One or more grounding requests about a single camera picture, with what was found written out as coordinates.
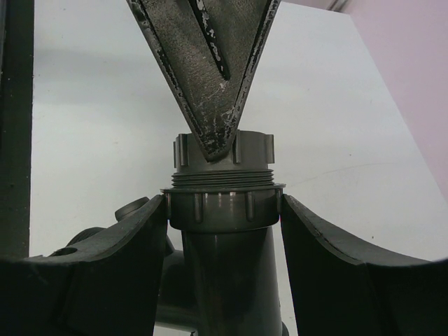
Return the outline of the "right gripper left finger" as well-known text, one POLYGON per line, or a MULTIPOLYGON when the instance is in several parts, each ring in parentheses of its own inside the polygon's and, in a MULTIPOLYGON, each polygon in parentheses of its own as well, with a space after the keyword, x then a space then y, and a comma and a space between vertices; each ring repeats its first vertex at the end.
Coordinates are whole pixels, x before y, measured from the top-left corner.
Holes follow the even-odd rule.
POLYGON ((158 195, 48 257, 1 260, 2 335, 152 335, 167 219, 158 195))

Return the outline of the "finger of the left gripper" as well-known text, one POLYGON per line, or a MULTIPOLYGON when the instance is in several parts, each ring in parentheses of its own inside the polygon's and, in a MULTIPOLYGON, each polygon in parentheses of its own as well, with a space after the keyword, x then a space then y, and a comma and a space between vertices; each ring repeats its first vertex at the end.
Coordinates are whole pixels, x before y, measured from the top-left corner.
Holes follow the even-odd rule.
POLYGON ((205 159, 232 147, 278 1, 128 1, 205 159))

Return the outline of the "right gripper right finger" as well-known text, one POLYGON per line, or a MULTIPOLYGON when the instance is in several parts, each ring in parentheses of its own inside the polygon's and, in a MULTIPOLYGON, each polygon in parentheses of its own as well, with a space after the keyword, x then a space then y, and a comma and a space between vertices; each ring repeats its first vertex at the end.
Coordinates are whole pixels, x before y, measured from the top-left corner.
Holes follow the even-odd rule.
POLYGON ((281 231, 300 335, 446 335, 447 261, 371 244, 284 195, 281 231))

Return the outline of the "black pipe tee fitting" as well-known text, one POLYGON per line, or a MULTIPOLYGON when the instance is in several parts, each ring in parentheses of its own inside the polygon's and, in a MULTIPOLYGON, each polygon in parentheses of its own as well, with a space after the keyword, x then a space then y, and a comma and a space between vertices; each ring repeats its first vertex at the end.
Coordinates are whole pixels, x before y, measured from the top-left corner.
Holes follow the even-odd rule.
POLYGON ((282 323, 272 227, 183 232, 160 273, 156 326, 191 335, 287 335, 282 323))

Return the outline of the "black threaded coupling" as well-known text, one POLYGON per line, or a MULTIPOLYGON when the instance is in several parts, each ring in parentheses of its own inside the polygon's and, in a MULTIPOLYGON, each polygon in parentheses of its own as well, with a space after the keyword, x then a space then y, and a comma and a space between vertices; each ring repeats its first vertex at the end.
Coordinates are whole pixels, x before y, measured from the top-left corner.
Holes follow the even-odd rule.
POLYGON ((192 134, 179 134, 174 142, 172 186, 178 189, 254 188, 272 186, 274 136, 237 131, 230 151, 207 161, 192 134))

